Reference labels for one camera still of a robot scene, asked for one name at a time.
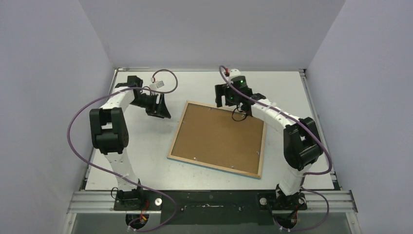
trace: bolt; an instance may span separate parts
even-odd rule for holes
[[[160,206],[162,204],[162,199],[157,198],[155,199],[155,205]]]
[[[267,204],[267,198],[263,197],[260,199],[260,204],[265,206]]]

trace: robotic arm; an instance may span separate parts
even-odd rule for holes
[[[317,161],[322,154],[322,149],[297,123],[270,109],[270,106],[276,107],[274,103],[271,103],[262,94],[252,93],[252,89],[246,83],[245,76],[242,76],[239,70],[233,69],[230,72],[226,72],[226,76],[237,90],[247,95],[250,99],[239,95],[227,84],[219,84],[215,85],[215,102],[217,107],[222,107],[222,96],[225,96],[226,106],[236,105],[247,116],[259,118],[277,132],[283,134],[284,158],[289,167],[277,186],[277,197],[281,196],[281,198],[285,199],[289,199],[289,196],[291,196],[291,199],[293,199],[292,197],[297,197],[304,173]],[[259,102],[268,105],[268,107],[257,104],[251,99],[259,100]],[[317,127],[313,119],[310,117],[303,119],[287,112],[284,113],[298,119],[319,139]]]
[[[142,87],[142,85],[143,81],[137,76],[128,76],[127,82],[117,84],[113,92],[126,87]],[[149,116],[170,118],[163,94],[147,95],[141,93],[140,90],[127,90],[111,97],[100,108],[89,112],[92,144],[105,155],[114,172],[121,173],[124,178],[139,183],[126,151],[129,134],[123,113],[129,104],[145,108]],[[123,178],[116,177],[116,179],[120,191],[127,192],[136,189]]]

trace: light gray wall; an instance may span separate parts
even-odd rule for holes
[[[363,233],[413,233],[413,1],[347,0],[308,82]]]
[[[306,68],[344,0],[80,0],[115,67]]]
[[[0,233],[60,233],[85,165],[66,142],[113,68],[77,0],[0,3]],[[74,129],[89,156],[87,113]]]

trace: white table surface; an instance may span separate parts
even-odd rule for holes
[[[126,82],[127,76],[136,75],[150,84],[153,72],[118,72],[115,84]],[[298,72],[242,72],[254,93],[265,95],[283,110],[300,117],[312,116]],[[193,100],[215,104],[214,85],[224,81],[218,72],[176,72],[178,89],[165,95],[171,119],[147,116],[145,110],[129,106],[125,120],[129,131],[129,158],[142,184],[159,190],[248,190],[275,189],[288,164],[283,156],[283,138],[271,127],[267,127],[261,179],[231,174],[210,168],[167,159],[167,154],[177,128],[185,102]],[[156,75],[165,86],[160,91],[173,88],[171,74]],[[109,162],[94,151],[93,163],[112,170]],[[311,172],[327,169],[324,155],[311,167]],[[330,174],[308,175],[304,185],[308,189],[332,189]],[[91,168],[86,190],[110,190],[117,187],[114,175]]]

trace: cork board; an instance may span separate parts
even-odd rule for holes
[[[261,177],[266,124],[232,110],[187,101],[168,158],[251,177]],[[243,114],[236,112],[235,119]]]

